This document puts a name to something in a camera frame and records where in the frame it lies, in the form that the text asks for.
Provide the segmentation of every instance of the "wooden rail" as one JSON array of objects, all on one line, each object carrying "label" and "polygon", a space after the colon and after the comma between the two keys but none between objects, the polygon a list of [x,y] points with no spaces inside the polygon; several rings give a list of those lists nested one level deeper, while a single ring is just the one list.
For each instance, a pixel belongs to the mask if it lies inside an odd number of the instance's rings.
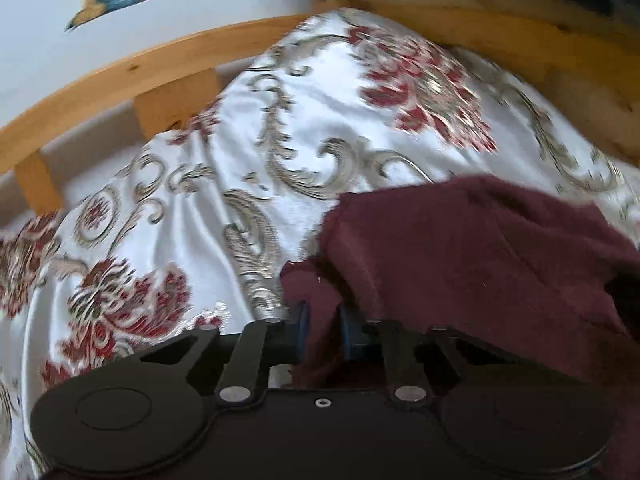
[{"label": "wooden rail", "polygon": [[[315,11],[345,1],[323,2]],[[430,40],[487,56],[553,93],[549,76],[569,73],[604,86],[631,112],[640,102],[640,45],[608,42],[553,23],[496,12],[351,2],[416,30]],[[124,100],[134,106],[146,138],[184,122],[218,92],[213,68],[256,56],[306,15],[282,16],[206,30],[120,60],[43,99],[0,130],[0,174],[15,168],[38,214],[62,207],[38,150],[73,126]]]}]

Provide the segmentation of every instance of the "maroon cloth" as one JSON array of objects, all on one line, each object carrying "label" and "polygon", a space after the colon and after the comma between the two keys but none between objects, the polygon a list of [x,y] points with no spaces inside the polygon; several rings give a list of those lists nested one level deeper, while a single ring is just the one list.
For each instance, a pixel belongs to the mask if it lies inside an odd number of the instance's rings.
[{"label": "maroon cloth", "polygon": [[596,206],[484,176],[345,194],[319,245],[281,274],[286,300],[310,305],[294,384],[362,385],[342,363],[342,301],[416,332],[452,326],[599,386],[617,417],[602,471],[640,478],[640,253]]}]

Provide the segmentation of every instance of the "bedsheet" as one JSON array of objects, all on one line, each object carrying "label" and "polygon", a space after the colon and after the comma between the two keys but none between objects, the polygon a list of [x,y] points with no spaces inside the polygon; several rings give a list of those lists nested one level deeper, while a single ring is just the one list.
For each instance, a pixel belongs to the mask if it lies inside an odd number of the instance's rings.
[{"label": "bedsheet", "polygon": [[46,469],[29,426],[47,388],[285,316],[280,269],[341,193],[476,173],[593,202],[640,241],[640,171],[515,75],[359,10],[305,20],[98,193],[0,241],[0,478]]}]

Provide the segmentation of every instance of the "circular pad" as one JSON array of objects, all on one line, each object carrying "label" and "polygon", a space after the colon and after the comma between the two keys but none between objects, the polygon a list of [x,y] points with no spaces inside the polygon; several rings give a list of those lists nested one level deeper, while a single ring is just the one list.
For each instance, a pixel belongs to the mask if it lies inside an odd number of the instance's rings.
[{"label": "circular pad", "polygon": [[440,418],[465,452],[525,475],[591,464],[612,431],[593,388],[530,365],[478,367],[443,399]]},{"label": "circular pad", "polygon": [[36,443],[56,465],[122,474],[177,456],[202,428],[204,407],[170,367],[133,362],[49,390],[31,420]]}]

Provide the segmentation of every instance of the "white wall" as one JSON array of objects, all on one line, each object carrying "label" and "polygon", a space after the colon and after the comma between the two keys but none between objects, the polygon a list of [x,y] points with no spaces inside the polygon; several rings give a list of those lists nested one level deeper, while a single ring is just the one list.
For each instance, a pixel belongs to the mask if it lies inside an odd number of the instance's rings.
[{"label": "white wall", "polygon": [[[0,0],[0,126],[64,85],[122,57],[208,28],[308,12],[313,1],[149,0],[65,32],[82,0]],[[136,129],[135,117],[124,105],[46,150],[53,177],[70,203],[100,188],[100,178],[95,185],[86,184],[95,180],[95,168],[102,168],[103,180],[118,169],[111,171],[113,164],[105,163],[112,154],[119,163],[137,149]],[[78,136],[95,142],[77,140]],[[65,156],[66,149],[72,155]],[[92,161],[90,168],[87,161]],[[15,224],[24,206],[11,175],[5,175],[0,180],[0,227]]]}]

